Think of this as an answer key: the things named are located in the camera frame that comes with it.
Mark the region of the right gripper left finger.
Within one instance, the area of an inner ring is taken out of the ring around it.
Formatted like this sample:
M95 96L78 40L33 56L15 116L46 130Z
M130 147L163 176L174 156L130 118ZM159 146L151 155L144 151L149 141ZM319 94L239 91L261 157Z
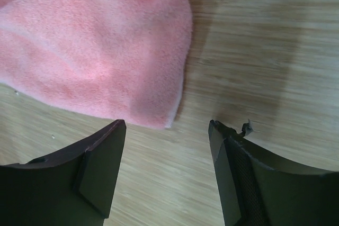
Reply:
M124 120L26 164L1 166L1 225L103 225L126 137Z

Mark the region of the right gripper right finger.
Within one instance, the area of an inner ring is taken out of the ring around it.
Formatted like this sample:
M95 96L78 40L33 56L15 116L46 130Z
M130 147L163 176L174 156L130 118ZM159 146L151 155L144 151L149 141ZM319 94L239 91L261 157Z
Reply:
M338 225L338 172L300 164L219 121L208 128L225 225Z

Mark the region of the pink rabbit pattern towel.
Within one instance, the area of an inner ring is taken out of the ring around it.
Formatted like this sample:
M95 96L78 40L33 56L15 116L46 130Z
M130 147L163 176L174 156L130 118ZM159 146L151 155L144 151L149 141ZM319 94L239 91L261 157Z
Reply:
M61 109L169 128L191 36L188 0L1 0L1 82Z

